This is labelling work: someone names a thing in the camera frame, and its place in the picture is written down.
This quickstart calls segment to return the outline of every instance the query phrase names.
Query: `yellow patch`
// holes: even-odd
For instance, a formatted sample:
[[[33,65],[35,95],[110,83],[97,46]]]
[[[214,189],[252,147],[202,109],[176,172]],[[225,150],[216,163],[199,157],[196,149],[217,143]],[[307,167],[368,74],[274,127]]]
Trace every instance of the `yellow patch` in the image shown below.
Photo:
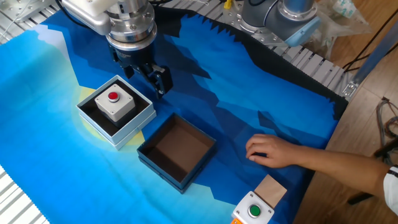
[[[92,93],[94,93],[94,89],[91,88],[86,88],[82,87],[81,88],[81,93],[79,96],[79,102],[82,102],[85,98],[90,96]],[[84,127],[87,129],[89,133],[91,133],[94,137],[102,140],[102,141],[107,141],[102,135],[100,135],[95,128],[93,128],[91,125],[89,125],[83,118],[80,118],[81,122],[83,123]],[[140,146],[142,143],[144,143],[144,135],[142,131],[138,132],[130,141],[127,142],[127,146]]]

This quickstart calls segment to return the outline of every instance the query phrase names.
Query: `blue cloth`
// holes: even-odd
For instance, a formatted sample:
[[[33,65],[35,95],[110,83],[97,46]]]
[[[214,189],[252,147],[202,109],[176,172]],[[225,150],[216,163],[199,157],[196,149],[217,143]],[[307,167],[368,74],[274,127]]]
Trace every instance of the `blue cloth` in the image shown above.
[[[256,133],[324,148],[335,103],[255,66],[240,42],[200,16],[179,37],[159,34],[159,65],[174,87],[161,100],[139,75],[130,83],[157,117],[115,151],[75,108],[116,74],[104,37],[56,13],[0,45],[0,164],[50,223],[229,223],[239,201],[270,174],[287,193],[271,223],[292,223],[312,173],[261,167],[245,158]],[[198,69],[180,68],[166,46]],[[218,152],[181,195],[139,162],[136,149],[173,112],[215,138]]]

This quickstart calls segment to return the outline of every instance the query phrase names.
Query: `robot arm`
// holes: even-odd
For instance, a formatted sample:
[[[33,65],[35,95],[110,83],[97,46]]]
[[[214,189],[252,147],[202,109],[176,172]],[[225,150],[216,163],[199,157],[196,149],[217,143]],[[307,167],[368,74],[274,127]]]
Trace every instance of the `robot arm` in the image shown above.
[[[127,78],[136,72],[155,88],[158,98],[173,86],[170,70],[157,66],[155,12],[148,0],[63,0],[70,14],[100,35]]]
[[[265,27],[295,47],[319,27],[316,13],[314,0],[244,0],[242,19],[253,32]]]

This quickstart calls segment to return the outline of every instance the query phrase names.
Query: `black cable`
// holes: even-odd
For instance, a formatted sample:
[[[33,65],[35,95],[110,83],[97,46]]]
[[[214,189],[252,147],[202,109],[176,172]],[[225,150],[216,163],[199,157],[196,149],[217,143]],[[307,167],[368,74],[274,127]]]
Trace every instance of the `black cable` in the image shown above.
[[[393,50],[395,50],[397,47],[398,47],[398,43],[396,43],[396,44],[386,53],[385,56],[387,56],[389,53],[391,53],[391,52],[392,52]],[[366,56],[363,56],[363,57],[361,57],[361,58],[358,58],[357,61],[366,59],[366,58],[368,58],[370,55],[371,55],[371,54],[368,54],[368,55],[366,55]],[[345,72],[355,71],[355,70],[358,70],[358,69],[360,69],[360,68],[361,68],[361,67],[356,67],[356,68],[347,69]]]
[[[384,27],[391,21],[391,19],[392,19],[397,13],[398,13],[398,9],[397,9],[397,10],[390,16],[390,18],[388,18],[388,20],[380,27],[380,29],[375,33],[375,35],[374,35],[374,36],[372,37],[372,39],[368,42],[368,44],[366,44],[366,46],[362,49],[362,51],[355,57],[355,59],[352,60],[352,61],[350,61],[350,62],[348,62],[346,65],[343,66],[343,69],[344,69],[345,67],[347,67],[347,69],[345,70],[345,72],[347,72],[347,71],[349,70],[349,68],[351,68],[351,66],[352,66],[355,62],[357,62],[357,61],[359,61],[359,60],[362,60],[362,59],[365,59],[365,58],[367,58],[367,57],[370,56],[370,54],[369,54],[369,55],[364,56],[364,57],[362,57],[361,59],[359,59],[359,56],[361,56],[361,54],[363,54],[363,52],[365,52],[365,50],[371,45],[371,43],[374,41],[374,39],[376,39],[376,37],[380,34],[380,32],[384,29]]]
[[[389,121],[387,121],[387,123],[386,123],[386,133],[387,133],[388,135],[390,135],[391,137],[393,137],[393,138],[397,138],[397,137],[398,137],[398,134],[393,133],[393,132],[391,131],[390,126],[391,126],[393,123],[397,122],[397,121],[398,121],[398,117],[393,117],[393,118],[391,118]]]
[[[386,105],[386,104],[390,106],[390,109],[391,109],[391,111],[392,111],[394,114],[396,114],[396,113],[394,112],[394,110],[392,109],[392,107],[394,107],[396,110],[398,110],[398,107],[397,107],[395,104],[391,103],[390,100],[388,100],[388,99],[385,98],[385,97],[383,97],[383,98],[381,99],[380,103],[378,104],[378,106],[377,106],[377,108],[376,108],[377,124],[378,124],[379,130],[380,130],[380,142],[381,142],[381,145],[382,145],[382,146],[385,146],[385,145],[387,144],[387,142],[386,142],[386,134],[390,134],[390,133],[391,133],[391,134],[395,134],[395,133],[393,133],[393,132],[390,130],[389,126],[390,126],[393,122],[395,122],[396,120],[398,120],[398,117],[393,117],[393,118],[391,118],[391,119],[386,123],[386,126],[383,125],[383,121],[382,121],[382,108],[383,108],[383,106]],[[397,152],[397,151],[398,151],[398,148],[394,148],[394,149],[392,149],[391,151],[389,151],[387,154],[383,155],[383,162],[386,163],[386,164],[388,164],[388,165],[390,165],[390,166],[394,165],[394,164],[392,163],[392,161],[391,161],[391,154],[392,154],[392,153],[395,153],[395,152]]]
[[[251,2],[251,0],[249,0],[248,2],[249,2],[249,4],[251,5],[251,6],[259,6],[259,5],[261,5],[263,2],[265,2],[266,0],[262,0],[262,1],[259,1],[259,2],[257,2],[257,3],[255,3],[255,4],[253,4],[252,2]]]
[[[68,19],[70,19],[74,24],[89,29],[88,26],[86,26],[86,25],[84,25],[84,24],[81,24],[81,23],[75,21],[74,19],[72,19],[72,17],[69,16],[69,14],[68,14],[68,12],[65,10],[65,8],[63,8],[63,6],[61,5],[60,0],[55,0],[55,2],[57,3],[58,7],[62,10],[62,12],[68,17]]]
[[[170,2],[170,1],[173,1],[173,0],[149,1],[149,3],[150,3],[150,4],[159,5],[159,4],[168,3],[168,2]]]

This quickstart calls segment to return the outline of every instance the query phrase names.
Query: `human arm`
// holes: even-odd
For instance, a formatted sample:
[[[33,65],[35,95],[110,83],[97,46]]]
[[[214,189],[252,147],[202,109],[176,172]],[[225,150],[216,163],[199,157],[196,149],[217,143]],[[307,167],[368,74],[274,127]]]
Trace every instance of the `human arm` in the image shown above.
[[[329,175],[354,189],[384,198],[383,180],[390,167],[375,159],[296,146],[265,134],[255,134],[246,144],[246,150],[246,157],[258,164],[272,168],[302,166]],[[254,153],[266,153],[267,157]]]

